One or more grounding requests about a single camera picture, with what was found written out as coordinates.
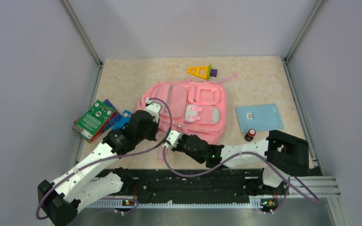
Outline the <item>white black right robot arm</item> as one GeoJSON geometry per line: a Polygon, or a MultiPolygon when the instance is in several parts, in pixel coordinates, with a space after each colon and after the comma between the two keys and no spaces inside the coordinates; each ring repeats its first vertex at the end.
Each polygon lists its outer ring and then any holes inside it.
{"type": "Polygon", "coordinates": [[[172,130],[164,147],[205,164],[205,173],[262,162],[265,166],[257,187],[263,194],[270,194],[289,176],[305,177],[313,170],[308,142],[279,130],[271,130],[267,138],[243,145],[213,145],[197,135],[172,130]]]}

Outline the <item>pink student backpack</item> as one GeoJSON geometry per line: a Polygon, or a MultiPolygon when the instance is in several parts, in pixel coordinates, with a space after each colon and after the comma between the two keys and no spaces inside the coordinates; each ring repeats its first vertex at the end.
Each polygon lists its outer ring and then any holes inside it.
{"type": "Polygon", "coordinates": [[[237,77],[237,74],[233,74],[215,82],[158,82],[142,95],[137,109],[144,109],[148,98],[159,98],[168,105],[159,112],[159,133],[164,134],[171,127],[186,135],[197,135],[209,144],[216,144],[226,126],[227,94],[222,83],[237,77]]]}

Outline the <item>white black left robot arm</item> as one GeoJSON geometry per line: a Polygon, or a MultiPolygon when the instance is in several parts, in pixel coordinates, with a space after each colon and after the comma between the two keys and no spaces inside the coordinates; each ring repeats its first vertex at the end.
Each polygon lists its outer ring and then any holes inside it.
{"type": "Polygon", "coordinates": [[[157,104],[136,111],[123,129],[110,131],[85,159],[68,172],[51,182],[42,181],[37,187],[36,218],[48,218],[56,226],[66,226],[91,203],[112,193],[128,194],[132,190],[132,181],[126,177],[111,172],[102,179],[94,178],[117,160],[148,153],[165,141],[162,139],[145,151],[133,152],[144,140],[156,141],[159,111],[157,104]]]}

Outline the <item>blue children book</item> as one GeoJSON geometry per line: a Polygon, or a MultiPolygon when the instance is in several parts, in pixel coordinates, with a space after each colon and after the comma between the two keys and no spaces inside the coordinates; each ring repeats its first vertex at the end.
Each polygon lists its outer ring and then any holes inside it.
{"type": "Polygon", "coordinates": [[[111,130],[123,129],[125,127],[126,123],[128,123],[130,121],[132,114],[133,114],[132,112],[130,112],[128,110],[124,110],[121,118],[113,125],[111,130]]]}

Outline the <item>green book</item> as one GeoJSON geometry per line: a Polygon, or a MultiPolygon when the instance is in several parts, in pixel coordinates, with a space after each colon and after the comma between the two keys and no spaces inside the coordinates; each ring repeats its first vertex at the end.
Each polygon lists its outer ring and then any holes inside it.
{"type": "Polygon", "coordinates": [[[96,100],[88,111],[75,122],[72,130],[91,143],[115,115],[116,110],[113,107],[96,100]]]}

